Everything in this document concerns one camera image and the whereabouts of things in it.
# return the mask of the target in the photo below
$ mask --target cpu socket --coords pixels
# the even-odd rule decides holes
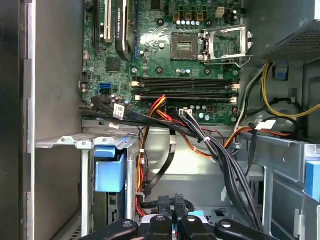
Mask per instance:
[[[172,33],[171,59],[198,60],[198,35],[193,33]]]

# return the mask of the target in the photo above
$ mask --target motherboard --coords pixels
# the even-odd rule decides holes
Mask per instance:
[[[104,95],[147,114],[166,95],[166,112],[232,125],[240,19],[240,0],[85,0],[83,103]]]

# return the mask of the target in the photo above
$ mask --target blue sata port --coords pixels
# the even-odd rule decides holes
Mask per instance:
[[[100,83],[100,89],[111,89],[111,83]]]

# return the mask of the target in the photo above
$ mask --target green circuit board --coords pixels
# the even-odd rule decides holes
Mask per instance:
[[[176,49],[193,48],[183,36],[198,36],[201,30],[218,29],[232,25],[239,25],[240,18],[226,19],[217,18],[217,7],[224,7],[226,11],[240,12],[239,0],[159,0],[154,6],[152,0],[136,0],[132,5],[131,21],[136,31],[135,46],[132,49],[132,61],[124,61],[119,58],[115,47],[117,1],[111,1],[112,8],[111,35],[109,42],[100,39],[98,47],[93,44],[94,14],[90,10],[84,11],[83,28],[83,72],[82,78],[87,78],[85,87],[82,89],[83,103],[90,105],[91,97],[95,95],[113,95],[121,101],[130,101],[132,109],[141,113],[148,113],[152,101],[141,101],[136,99],[139,91],[132,87],[135,78],[166,78],[175,81],[176,78],[196,80],[238,80],[239,69],[236,65],[204,65],[199,62],[196,56],[194,59],[175,59],[173,42],[176,41]],[[105,0],[98,0],[99,22],[105,23]],[[85,4],[94,3],[86,0]],[[104,33],[104,26],[101,25],[99,35]],[[225,53],[236,54],[239,49],[239,34],[229,33],[215,41],[214,54],[219,56]],[[100,84],[110,85],[107,91],[101,91]],[[184,92],[195,94],[197,92],[212,92],[208,89],[161,89],[165,93]],[[223,90],[213,90],[219,94]],[[192,109],[192,115],[201,124],[227,124],[234,122],[232,109],[236,103],[199,101],[197,98],[175,101],[170,99],[165,111],[179,111]]]

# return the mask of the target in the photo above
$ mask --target sticker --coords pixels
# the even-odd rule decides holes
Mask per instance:
[[[120,127],[119,124],[116,124],[116,123],[113,123],[113,122],[110,122],[110,124],[109,124],[109,128],[119,129],[119,127]]]
[[[126,107],[115,103],[113,106],[113,117],[116,119],[123,120],[125,115],[125,109]]]
[[[272,129],[275,125],[277,120],[268,120],[265,122],[260,122],[256,127],[255,130],[261,130],[261,129]]]

